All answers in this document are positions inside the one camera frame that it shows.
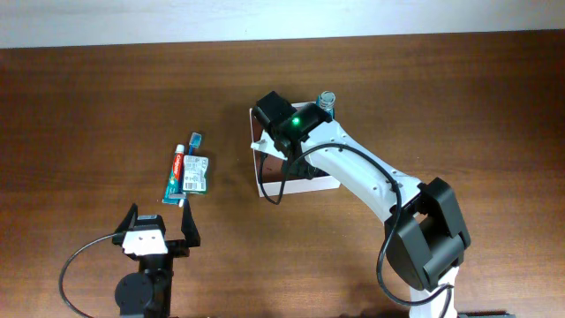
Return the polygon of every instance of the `wooden table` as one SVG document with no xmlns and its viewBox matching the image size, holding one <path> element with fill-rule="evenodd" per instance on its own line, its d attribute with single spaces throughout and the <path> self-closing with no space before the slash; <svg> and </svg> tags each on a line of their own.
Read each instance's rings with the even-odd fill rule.
<svg viewBox="0 0 565 318">
<path fill-rule="evenodd" d="M 323 90 L 362 145 L 455 189 L 472 237 L 460 311 L 565 315 L 565 33 L 436 34 L 0 51 L 0 315 L 73 317 L 66 258 L 133 202 L 161 203 L 177 143 L 205 133 L 210 191 L 191 197 L 202 246 L 175 261 L 181 317 L 337 317 L 402 309 L 374 266 L 383 228 L 347 189 L 258 198 L 249 108 Z M 117 315 L 137 269 L 104 242 L 70 267 L 70 299 Z M 386 268 L 393 292 L 408 288 Z"/>
</svg>

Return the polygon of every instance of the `black cable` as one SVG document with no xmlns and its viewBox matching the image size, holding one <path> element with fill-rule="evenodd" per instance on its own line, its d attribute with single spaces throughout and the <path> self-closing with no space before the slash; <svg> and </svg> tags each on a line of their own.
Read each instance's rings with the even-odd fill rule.
<svg viewBox="0 0 565 318">
<path fill-rule="evenodd" d="M 384 279 L 382 277 L 382 266 L 383 266 L 383 263 L 384 263 L 385 254 L 387 252 L 388 245 L 390 244 L 391 239 L 395 236 L 396 228 L 398 227 L 398 222 L 400 221 L 400 216 L 401 216 L 401 213 L 402 213 L 402 201 L 403 201 L 402 195 L 400 193 L 400 187 L 398 186 L 398 183 L 396 182 L 396 180 L 394 180 L 392 178 L 392 176 L 388 173 L 388 171 L 386 171 L 379 163 L 375 162 L 369 155 L 367 155 L 366 153 L 362 152 L 361 150 L 359 150 L 357 148 L 354 148 L 354 147 L 349 146 L 349 145 L 338 144 L 338 143 L 327 143 L 327 144 L 318 145 L 316 147 L 312 147 L 312 148 L 306 150 L 294 162 L 292 162 L 289 165 L 289 168 L 286 170 L 286 173 L 284 174 L 284 179 L 282 180 L 282 183 L 281 183 L 281 190 L 279 191 L 279 197 L 278 197 L 278 200 L 276 202 L 271 200 L 267 196 L 267 194 L 265 193 L 265 189 L 263 188 L 263 185 L 262 185 L 263 162 L 265 161 L 265 158 L 267 158 L 267 156 L 261 155 L 260 171 L 259 171 L 259 176 L 258 176 L 259 180 L 258 181 L 260 182 L 260 188 L 261 188 L 261 191 L 263 192 L 263 195 L 265 196 L 265 198 L 269 202 L 277 204 L 277 205 L 279 203 L 281 203 L 281 200 L 283 199 L 284 184 L 285 184 L 286 180 L 289 178 L 289 175 L 290 175 L 290 167 L 293 164 L 296 164 L 299 161 L 303 160 L 307 155 L 310 155 L 314 151 L 318 151 L 318 150 L 323 149 L 323 148 L 339 148 L 340 151 L 343 151 L 344 149 L 346 149 L 346 150 L 349 150 L 350 152 L 352 152 L 356 155 L 361 156 L 363 159 L 367 160 L 372 166 L 374 166 L 378 171 L 380 171 L 380 173 L 382 173 L 383 176 L 385 176 L 385 178 L 388 180 L 388 182 L 390 182 L 390 185 L 392 186 L 392 191 L 396 194 L 395 222 L 393 223 L 393 226 L 392 226 L 392 229 L 390 230 L 390 233 L 385 238 L 384 242 L 382 243 L 382 246 L 380 247 L 379 258 L 377 260 L 377 281 L 379 282 L 379 286 L 381 287 L 381 289 L 383 290 L 385 295 L 387 295 L 387 297 L 389 297 L 391 300 L 393 300 L 395 303 L 397 303 L 399 305 L 413 307 L 413 306 L 421 306 L 421 305 L 427 304 L 430 301 L 434 300 L 436 297 L 440 296 L 440 294 L 443 291 L 453 288 L 453 286 L 450 285 L 450 284 L 444 284 L 444 285 L 440 286 L 440 289 L 436 293 L 431 295 L 430 297 L 428 297 L 426 299 L 418 300 L 418 301 L 408 301 L 408 300 L 399 299 L 397 296 L 395 296 L 392 292 L 390 292 L 388 290 L 387 286 L 385 285 Z"/>
<path fill-rule="evenodd" d="M 82 251 L 86 250 L 87 248 L 89 248 L 90 246 L 93 246 L 94 244 L 103 241 L 104 239 L 110 239 L 113 238 L 115 236 L 118 235 L 122 235 L 122 232 L 119 233 L 112 233 L 112 234 L 108 234 L 105 235 L 101 238 L 97 238 L 94 241 L 84 245 L 83 247 L 81 247 L 77 252 L 75 252 L 73 255 L 71 255 L 71 257 L 69 257 L 69 259 L 64 263 L 63 268 L 61 269 L 61 274 L 59 274 L 59 294 L 61 295 L 61 298 L 63 299 L 63 302 L 65 303 L 65 305 L 67 305 L 70 309 L 72 309 L 73 312 L 75 312 L 76 314 L 80 315 L 81 317 L 85 317 L 85 318 L 94 318 L 91 315 L 85 314 L 83 312 L 81 312 L 78 308 L 76 308 L 67 298 L 67 296 L 64 294 L 64 290 L 63 290 L 63 278 L 64 278 L 64 273 L 67 271 L 67 269 L 69 268 L 69 265 L 71 265 L 71 262 L 77 257 L 79 256 L 80 253 L 82 253 Z"/>
<path fill-rule="evenodd" d="M 449 303 L 451 302 L 451 292 L 452 292 L 451 289 L 452 288 L 448 288 L 448 291 L 447 291 L 448 294 L 445 297 L 445 303 L 443 304 L 443 308 L 441 310 L 439 318 L 445 317 L 445 314 L 448 313 Z"/>
<path fill-rule="evenodd" d="M 265 188 L 263 187 L 263 163 L 265 163 L 265 159 L 267 159 L 268 155 L 265 153 L 261 153 L 261 158 L 260 158 L 260 163 L 259 163 L 259 173 L 257 175 L 257 181 L 259 181 L 259 187 L 261 188 L 261 192 L 263 193 L 263 196 L 265 197 L 265 199 L 267 199 L 267 201 L 275 204 L 275 205 L 279 205 L 279 203 L 281 203 L 281 200 L 283 199 L 283 191 L 284 191 L 284 184 L 286 183 L 286 180 L 288 179 L 288 176 L 284 176 L 284 179 L 282 180 L 281 183 L 281 191 L 279 192 L 279 198 L 276 201 L 273 201 L 273 199 L 269 198 L 268 195 L 265 193 Z"/>
</svg>

